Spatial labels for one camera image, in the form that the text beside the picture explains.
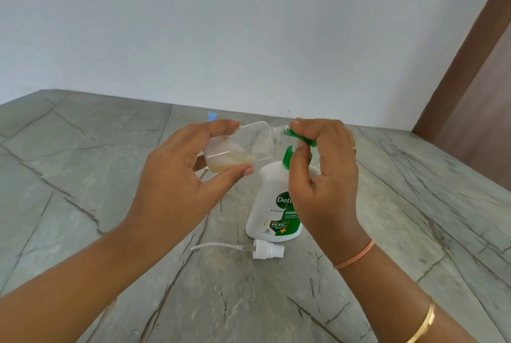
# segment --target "yellow liquid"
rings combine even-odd
[[[257,160],[248,152],[230,151],[208,159],[208,168],[213,173],[220,173],[227,168],[238,164],[252,164]]]

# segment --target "brown door frame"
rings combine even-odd
[[[511,0],[488,0],[412,132],[434,143],[511,23]]]

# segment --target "fingernail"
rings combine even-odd
[[[243,177],[251,175],[252,173],[254,173],[254,168],[246,168],[245,172],[243,172]]]

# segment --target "bracelet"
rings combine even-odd
[[[348,265],[351,265],[352,263],[357,261],[359,258],[363,257],[369,250],[371,250],[371,248],[373,246],[374,246],[374,240],[371,239],[371,242],[359,254],[357,254],[356,256],[354,256],[353,258],[349,259],[346,262],[343,262],[339,265],[334,265],[334,269],[338,270],[338,269],[346,268]]]
[[[417,332],[414,333],[413,336],[406,341],[406,343],[415,343],[417,340],[423,337],[426,334],[426,332],[428,332],[429,327],[431,327],[434,320],[435,320],[435,302],[433,301],[433,299],[430,299],[428,313],[426,314],[424,321],[418,328]]]

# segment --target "gray marble surface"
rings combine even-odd
[[[1,293],[114,228],[147,154],[208,112],[54,90],[0,106]],[[290,121],[218,114],[244,124]],[[511,193],[412,133],[351,129],[362,225],[477,340],[511,342]],[[375,342],[307,231],[284,243],[282,260],[222,248],[190,252],[198,242],[250,243],[244,227],[257,187],[256,174],[240,181],[80,343]]]

